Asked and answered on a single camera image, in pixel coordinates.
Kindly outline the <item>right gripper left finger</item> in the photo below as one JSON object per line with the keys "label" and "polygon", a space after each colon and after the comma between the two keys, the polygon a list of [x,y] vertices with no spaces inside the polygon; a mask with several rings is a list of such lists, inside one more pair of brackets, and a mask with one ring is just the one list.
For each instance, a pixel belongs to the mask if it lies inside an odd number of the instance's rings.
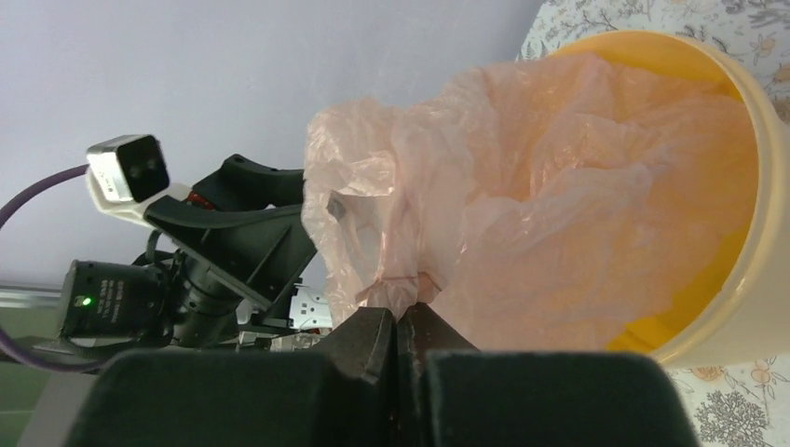
{"label": "right gripper left finger", "polygon": [[385,446],[392,314],[362,308],[309,349],[149,351],[97,378],[69,446]]}

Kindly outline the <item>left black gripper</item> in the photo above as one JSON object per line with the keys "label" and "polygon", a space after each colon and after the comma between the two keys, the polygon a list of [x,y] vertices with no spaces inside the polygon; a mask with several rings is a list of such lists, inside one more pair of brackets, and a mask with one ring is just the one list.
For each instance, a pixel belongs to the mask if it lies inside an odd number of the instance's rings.
{"label": "left black gripper", "polygon": [[232,294],[259,306],[254,322],[287,328],[291,300],[317,253],[301,221],[304,172],[232,155],[185,199],[164,196],[144,220]]}

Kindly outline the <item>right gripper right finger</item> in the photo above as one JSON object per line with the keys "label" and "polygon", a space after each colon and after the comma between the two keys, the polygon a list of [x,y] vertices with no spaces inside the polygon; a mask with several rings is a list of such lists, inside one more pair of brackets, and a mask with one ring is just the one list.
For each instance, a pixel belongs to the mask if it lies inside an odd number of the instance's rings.
{"label": "right gripper right finger", "polygon": [[430,307],[397,326],[403,446],[694,446],[667,374],[629,353],[475,349]]}

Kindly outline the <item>pink plastic trash bag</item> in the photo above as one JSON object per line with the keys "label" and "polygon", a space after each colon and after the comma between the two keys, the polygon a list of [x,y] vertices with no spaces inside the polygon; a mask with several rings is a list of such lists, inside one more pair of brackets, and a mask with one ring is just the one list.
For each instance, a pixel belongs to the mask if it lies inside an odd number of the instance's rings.
{"label": "pink plastic trash bag", "polygon": [[427,303],[482,349],[598,350],[663,315],[750,223],[745,105],[587,53],[318,113],[304,226],[334,323]]}

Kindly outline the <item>yellow plastic trash bin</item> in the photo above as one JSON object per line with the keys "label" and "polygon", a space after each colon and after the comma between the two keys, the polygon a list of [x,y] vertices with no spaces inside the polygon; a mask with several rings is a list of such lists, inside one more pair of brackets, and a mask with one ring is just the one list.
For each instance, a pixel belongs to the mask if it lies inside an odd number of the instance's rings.
{"label": "yellow plastic trash bin", "polygon": [[581,52],[662,75],[714,82],[745,105],[758,161],[751,223],[723,241],[708,267],[676,295],[674,309],[631,324],[609,349],[648,355],[668,368],[788,353],[789,128],[768,94],[743,65],[693,38],[615,31],[583,37],[553,53]]}

